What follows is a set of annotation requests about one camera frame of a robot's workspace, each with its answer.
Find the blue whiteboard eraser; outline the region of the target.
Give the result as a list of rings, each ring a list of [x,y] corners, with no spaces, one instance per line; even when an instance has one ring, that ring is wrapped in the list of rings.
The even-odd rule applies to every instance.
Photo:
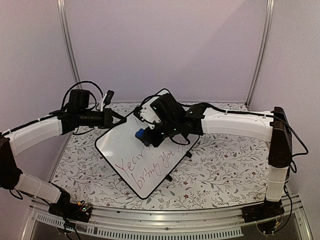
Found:
[[[143,139],[143,137],[144,137],[144,132],[145,132],[145,130],[144,129],[142,129],[142,128],[140,128],[136,133],[135,133],[135,137],[137,138],[137,139]]]

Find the white whiteboard black frame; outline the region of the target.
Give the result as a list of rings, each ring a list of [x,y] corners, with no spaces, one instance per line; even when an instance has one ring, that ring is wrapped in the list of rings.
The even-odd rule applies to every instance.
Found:
[[[135,134],[147,127],[147,123],[130,112],[125,123],[107,130],[95,141],[96,149],[111,168],[143,200],[165,180],[199,140],[199,136],[189,135],[190,144],[187,144],[181,135],[177,135],[173,138],[175,142],[167,138],[159,147],[145,146]]]

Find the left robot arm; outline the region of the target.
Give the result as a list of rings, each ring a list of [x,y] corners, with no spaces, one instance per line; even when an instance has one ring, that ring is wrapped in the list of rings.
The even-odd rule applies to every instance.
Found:
[[[101,100],[89,107],[94,95],[85,89],[77,89],[77,83],[64,94],[61,107],[48,115],[25,123],[0,134],[0,186],[5,190],[38,198],[54,205],[63,216],[74,213],[71,196],[62,188],[45,182],[18,168],[15,158],[39,143],[73,132],[78,127],[111,129],[127,121],[126,117],[107,106],[114,92],[101,93]]]

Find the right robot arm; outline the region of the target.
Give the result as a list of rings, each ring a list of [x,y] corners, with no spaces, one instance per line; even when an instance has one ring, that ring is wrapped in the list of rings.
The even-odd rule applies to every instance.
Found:
[[[288,169],[296,156],[292,137],[297,134],[289,125],[285,111],[238,111],[218,108],[208,102],[193,105],[179,103],[171,93],[145,98],[134,110],[134,115],[148,127],[135,136],[145,146],[159,147],[165,139],[181,135],[227,134],[258,139],[269,143],[270,166],[265,202],[259,206],[262,218],[269,218],[278,210],[278,202]]]

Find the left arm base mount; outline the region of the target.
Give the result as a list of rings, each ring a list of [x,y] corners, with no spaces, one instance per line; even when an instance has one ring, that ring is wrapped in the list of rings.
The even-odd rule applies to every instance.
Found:
[[[92,214],[92,204],[80,201],[70,202],[69,198],[61,198],[57,203],[51,203],[48,212],[52,215],[69,220],[88,223]]]

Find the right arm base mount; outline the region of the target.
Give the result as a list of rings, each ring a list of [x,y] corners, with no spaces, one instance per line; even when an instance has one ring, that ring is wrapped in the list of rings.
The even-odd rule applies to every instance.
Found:
[[[282,201],[268,201],[244,206],[241,208],[242,218],[245,223],[257,223],[257,229],[264,235],[274,234],[280,226],[285,213]]]

